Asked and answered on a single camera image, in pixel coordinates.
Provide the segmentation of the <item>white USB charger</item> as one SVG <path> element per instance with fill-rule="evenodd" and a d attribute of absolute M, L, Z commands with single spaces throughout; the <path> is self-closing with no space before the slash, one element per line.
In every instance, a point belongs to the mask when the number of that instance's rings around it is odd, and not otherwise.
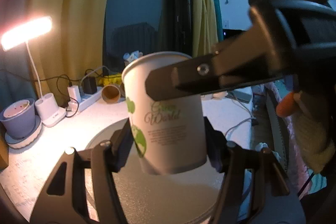
<path fill-rule="evenodd" d="M 67 88 L 68 95 L 70 97 L 69 107 L 76 107 L 78 103 L 81 102 L 81 96 L 79 87 L 77 85 L 72 85 Z"/>

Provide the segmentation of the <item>yellow curtain right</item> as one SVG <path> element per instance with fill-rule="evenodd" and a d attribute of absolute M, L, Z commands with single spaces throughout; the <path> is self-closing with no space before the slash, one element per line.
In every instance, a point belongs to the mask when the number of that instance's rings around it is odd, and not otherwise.
<path fill-rule="evenodd" d="M 217 42 L 214 0 L 193 0 L 193 57 L 210 53 Z"/>

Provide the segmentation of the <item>purple bowl with pink lid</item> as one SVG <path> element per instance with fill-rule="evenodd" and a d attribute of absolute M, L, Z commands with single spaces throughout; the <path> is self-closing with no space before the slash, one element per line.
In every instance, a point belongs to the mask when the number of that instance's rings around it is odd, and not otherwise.
<path fill-rule="evenodd" d="M 27 136 L 35 125 L 35 101 L 32 98 L 12 103 L 1 112 L 1 123 L 13 138 Z"/>

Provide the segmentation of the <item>white desk lamp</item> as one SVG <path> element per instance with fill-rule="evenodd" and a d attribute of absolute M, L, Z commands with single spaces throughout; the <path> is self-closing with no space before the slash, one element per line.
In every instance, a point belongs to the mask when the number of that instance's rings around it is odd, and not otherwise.
<path fill-rule="evenodd" d="M 65 117 L 66 110 L 57 104 L 53 93 L 43 94 L 41 79 L 29 48 L 29 41 L 45 35 L 51 29 L 51 17 L 43 16 L 17 25 L 1 36 L 1 46 L 4 51 L 9 51 L 21 44 L 26 45 L 31 65 L 38 81 L 39 99 L 35 101 L 35 108 L 41 118 L 42 124 L 46 127 L 53 127 L 59 123 Z"/>

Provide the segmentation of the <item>black power adapter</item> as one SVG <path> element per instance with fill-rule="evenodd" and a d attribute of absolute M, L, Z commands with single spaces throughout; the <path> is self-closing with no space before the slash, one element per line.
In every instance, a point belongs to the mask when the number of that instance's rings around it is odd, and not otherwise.
<path fill-rule="evenodd" d="M 83 92 L 85 94 L 95 94 L 97 92 L 97 84 L 95 77 L 89 76 L 83 80 Z"/>

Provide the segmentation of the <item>yellow curtain left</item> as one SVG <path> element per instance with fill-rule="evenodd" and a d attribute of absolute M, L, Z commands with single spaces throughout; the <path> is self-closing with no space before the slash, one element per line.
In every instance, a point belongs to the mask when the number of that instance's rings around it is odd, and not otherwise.
<path fill-rule="evenodd" d="M 107 0 L 30 0 L 34 15 L 52 18 L 52 30 L 30 50 L 44 93 L 55 93 L 51 77 L 68 75 L 82 77 L 86 69 L 102 65 L 102 41 Z"/>

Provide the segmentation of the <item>round grey mat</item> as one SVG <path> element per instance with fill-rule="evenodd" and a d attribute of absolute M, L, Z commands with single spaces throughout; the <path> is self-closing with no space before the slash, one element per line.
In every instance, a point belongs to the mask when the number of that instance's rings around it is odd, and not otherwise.
<path fill-rule="evenodd" d="M 146 174 L 132 146 L 126 165 L 113 179 L 129 223 L 207 223 L 223 174 L 209 162 L 185 173 Z"/>

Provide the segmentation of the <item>yellow snack packet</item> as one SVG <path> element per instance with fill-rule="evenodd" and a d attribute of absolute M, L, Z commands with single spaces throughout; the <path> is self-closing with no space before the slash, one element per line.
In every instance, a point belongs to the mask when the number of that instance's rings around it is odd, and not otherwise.
<path fill-rule="evenodd" d="M 107 86 L 107 85 L 121 85 L 122 79 L 121 74 L 109 75 L 104 76 L 98 80 L 98 85 L 100 86 Z"/>

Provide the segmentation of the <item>yellow curtain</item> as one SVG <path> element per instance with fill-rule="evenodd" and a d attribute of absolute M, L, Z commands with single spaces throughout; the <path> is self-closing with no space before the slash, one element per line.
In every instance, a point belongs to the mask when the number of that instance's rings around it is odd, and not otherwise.
<path fill-rule="evenodd" d="M 86 69 L 102 65 L 102 41 L 107 0 L 30 0 L 34 15 L 52 18 L 52 30 L 30 50 L 44 93 L 55 93 L 51 77 L 68 75 L 82 77 Z"/>
<path fill-rule="evenodd" d="M 193 57 L 210 53 L 217 42 L 214 0 L 193 0 Z"/>

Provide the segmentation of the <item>white paper cup green print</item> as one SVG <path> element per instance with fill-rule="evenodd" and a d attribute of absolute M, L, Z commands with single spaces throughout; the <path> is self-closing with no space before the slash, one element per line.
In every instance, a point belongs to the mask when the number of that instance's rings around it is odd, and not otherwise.
<path fill-rule="evenodd" d="M 130 128 L 142 171 L 147 174 L 186 172 L 207 161 L 201 97 L 154 101 L 145 90 L 152 70 L 187 59 L 184 53 L 151 53 L 122 72 Z"/>

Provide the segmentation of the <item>white scalloped plate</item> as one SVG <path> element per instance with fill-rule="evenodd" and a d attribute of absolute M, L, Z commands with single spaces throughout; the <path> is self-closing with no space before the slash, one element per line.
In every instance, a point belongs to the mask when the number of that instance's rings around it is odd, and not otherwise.
<path fill-rule="evenodd" d="M 8 144 L 8 146 L 12 149 L 25 148 L 31 143 L 33 143 L 39 137 L 41 130 L 42 130 L 42 121 L 41 118 L 38 115 L 36 115 L 34 128 L 27 136 L 15 139 L 6 132 L 5 141 Z"/>

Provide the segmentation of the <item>white lattice basket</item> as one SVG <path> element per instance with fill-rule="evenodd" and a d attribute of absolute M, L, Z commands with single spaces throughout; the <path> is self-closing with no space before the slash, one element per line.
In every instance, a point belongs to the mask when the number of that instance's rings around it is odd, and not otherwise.
<path fill-rule="evenodd" d="M 130 63 L 139 59 L 140 57 L 143 57 L 143 53 L 140 51 L 133 51 L 132 53 L 125 53 L 123 55 L 125 66 L 127 67 Z"/>

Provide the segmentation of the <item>brown paper cup leftmost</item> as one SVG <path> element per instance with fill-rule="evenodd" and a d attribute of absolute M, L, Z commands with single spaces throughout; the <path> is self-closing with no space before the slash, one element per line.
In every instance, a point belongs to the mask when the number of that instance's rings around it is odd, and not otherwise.
<path fill-rule="evenodd" d="M 121 101 L 125 96 L 123 84 L 109 84 L 103 87 L 101 97 L 107 104 L 115 104 Z"/>

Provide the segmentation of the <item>white power strip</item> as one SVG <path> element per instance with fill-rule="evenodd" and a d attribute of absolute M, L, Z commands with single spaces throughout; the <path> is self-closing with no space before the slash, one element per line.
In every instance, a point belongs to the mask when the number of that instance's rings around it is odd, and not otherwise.
<path fill-rule="evenodd" d="M 67 106 L 67 111 L 71 113 L 80 113 L 90 107 L 92 104 L 94 104 L 96 101 L 98 101 L 101 98 L 101 91 L 102 87 L 97 88 L 97 92 L 95 94 L 81 94 L 81 102 L 77 104 L 76 107 L 69 107 Z"/>

